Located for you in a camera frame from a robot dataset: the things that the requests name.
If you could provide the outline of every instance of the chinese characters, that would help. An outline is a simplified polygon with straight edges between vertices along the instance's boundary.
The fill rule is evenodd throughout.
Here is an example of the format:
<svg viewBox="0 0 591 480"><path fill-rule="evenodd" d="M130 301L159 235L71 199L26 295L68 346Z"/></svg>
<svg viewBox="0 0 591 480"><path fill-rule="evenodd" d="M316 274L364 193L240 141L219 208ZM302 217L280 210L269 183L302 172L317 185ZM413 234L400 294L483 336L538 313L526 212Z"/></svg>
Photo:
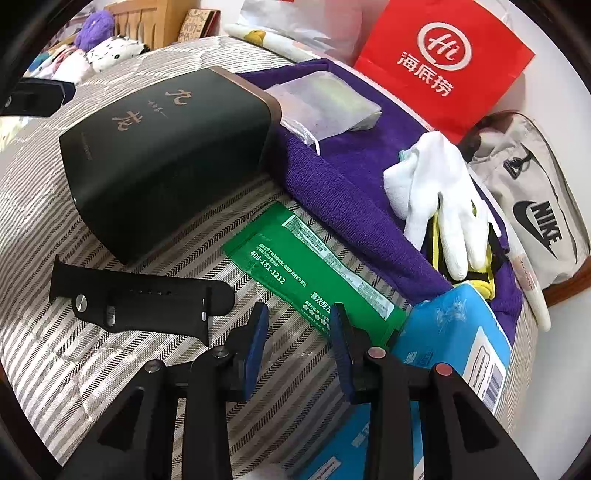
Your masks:
<svg viewBox="0 0 591 480"><path fill-rule="evenodd" d="M174 103L176 105L187 105L187 102L181 102L182 98L191 98L192 92L185 92L184 90L178 89L177 93L166 92L165 95L168 97L174 97Z"/></svg>
<svg viewBox="0 0 591 480"><path fill-rule="evenodd" d="M330 305L320 295L318 295L316 292L314 292L311 295L311 298L312 298L312 300L315 300L316 303L318 305L320 305L323 310L325 310L327 313L330 313Z"/></svg>
<svg viewBox="0 0 591 480"><path fill-rule="evenodd" d="M187 102L183 102L182 100L192 98L192 93L193 92L186 92L183 89L178 89L176 92L173 93L165 92L165 95L168 97L174 97L174 104L182 106L187 105ZM168 116L163 112L163 108L159 106L155 101L148 100L148 105L152 107L152 110L154 112L160 113L161 115L164 115L166 118L168 118ZM135 113L132 110L129 110L128 112L126 112L126 114L127 116L123 116L121 118L118 116L113 117L113 121L117 122L117 130L121 132L129 130L129 127L131 127L131 125L133 124L141 123L143 118L143 115L140 115L139 112Z"/></svg>
<svg viewBox="0 0 591 480"><path fill-rule="evenodd" d="M162 107L158 106L158 104L156 102L154 102L153 100L148 100L148 105L150 107L152 107L152 110L154 110L154 112L158 112L161 113L162 115L166 116L166 114L162 111Z"/></svg>
<svg viewBox="0 0 591 480"><path fill-rule="evenodd" d="M113 120L118 122L117 130L121 132L125 132L129 130L127 127L135 123L140 123L142 121L143 116L138 113L133 113L131 110L127 112L127 116L124 118L118 118L116 116L113 117Z"/></svg>
<svg viewBox="0 0 591 480"><path fill-rule="evenodd" d="M436 93L440 93L442 97L449 95L453 89L453 85L439 75L431 67L428 67L424 63L420 63L418 59L413 57L410 53L405 51L402 52L400 60L397 61L398 65L402 65L409 72L414 72L414 76L419 80L422 80L427 85L430 85L432 89L435 89Z"/></svg>

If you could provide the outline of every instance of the white glove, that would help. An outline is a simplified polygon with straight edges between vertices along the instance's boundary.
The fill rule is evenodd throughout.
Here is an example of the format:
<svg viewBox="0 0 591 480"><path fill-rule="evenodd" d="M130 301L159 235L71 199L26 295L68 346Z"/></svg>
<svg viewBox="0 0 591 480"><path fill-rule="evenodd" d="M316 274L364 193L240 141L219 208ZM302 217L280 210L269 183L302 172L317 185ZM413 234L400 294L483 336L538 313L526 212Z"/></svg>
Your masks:
<svg viewBox="0 0 591 480"><path fill-rule="evenodd" d="M473 269L483 268L489 221L498 236L500 231L460 151L440 132L429 132L400 156L400 163L384 171L384 190L396 216L406 220L404 236L420 250L427 222L439 208L443 256L451 277L466 278L468 262Z"/></svg>

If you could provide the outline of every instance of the metal screw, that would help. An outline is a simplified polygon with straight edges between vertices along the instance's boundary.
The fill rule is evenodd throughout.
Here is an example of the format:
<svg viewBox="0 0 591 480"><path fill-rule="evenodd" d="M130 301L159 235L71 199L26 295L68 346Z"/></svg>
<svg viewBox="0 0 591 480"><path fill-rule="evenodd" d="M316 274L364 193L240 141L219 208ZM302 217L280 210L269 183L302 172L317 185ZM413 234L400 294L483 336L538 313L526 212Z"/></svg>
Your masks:
<svg viewBox="0 0 591 480"><path fill-rule="evenodd" d="M386 356L386 350L378 346L373 346L368 350L368 355L371 358L384 358Z"/></svg>
<svg viewBox="0 0 591 480"><path fill-rule="evenodd" d="M82 313L85 312L87 308L88 301L86 300L86 297L81 293L76 297L76 310Z"/></svg>
<svg viewBox="0 0 591 480"><path fill-rule="evenodd" d="M162 365L158 360L150 360L144 365L144 370L146 370L149 374L153 374L154 372L160 370L161 366Z"/></svg>
<svg viewBox="0 0 591 480"><path fill-rule="evenodd" d="M115 326L115 307L107 305L107 325L109 327Z"/></svg>
<svg viewBox="0 0 591 480"><path fill-rule="evenodd" d="M212 348L212 354L215 358L224 358L228 356L229 353L230 352L228 352L228 349L223 345L215 346Z"/></svg>

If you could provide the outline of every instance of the nike logo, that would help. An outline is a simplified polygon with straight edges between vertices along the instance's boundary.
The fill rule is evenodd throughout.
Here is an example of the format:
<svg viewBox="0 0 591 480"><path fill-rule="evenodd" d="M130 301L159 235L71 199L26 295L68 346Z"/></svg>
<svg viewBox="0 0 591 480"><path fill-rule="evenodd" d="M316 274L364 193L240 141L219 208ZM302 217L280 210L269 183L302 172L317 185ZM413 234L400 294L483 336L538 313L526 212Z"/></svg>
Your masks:
<svg viewBox="0 0 591 480"><path fill-rule="evenodd" d="M527 209L531 207L538 226L535 226L527 216ZM543 202L535 205L530 200L522 200L513 205L513 215L515 220L525 228L531 236L540 242L544 248L557 258L550 248L550 243L555 243L562 239L562 234L558 228L558 222L550 206L550 202Z"/></svg>

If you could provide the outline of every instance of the wooden headboard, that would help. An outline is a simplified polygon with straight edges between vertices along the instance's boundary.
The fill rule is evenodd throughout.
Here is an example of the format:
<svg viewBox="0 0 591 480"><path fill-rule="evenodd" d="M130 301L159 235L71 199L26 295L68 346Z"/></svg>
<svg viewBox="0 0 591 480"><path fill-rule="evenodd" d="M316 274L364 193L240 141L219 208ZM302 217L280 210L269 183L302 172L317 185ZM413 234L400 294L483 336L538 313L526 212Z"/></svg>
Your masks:
<svg viewBox="0 0 591 480"><path fill-rule="evenodd" d="M151 50L175 42L197 0L126 0L105 8L115 17L115 35L139 40Z"/></svg>

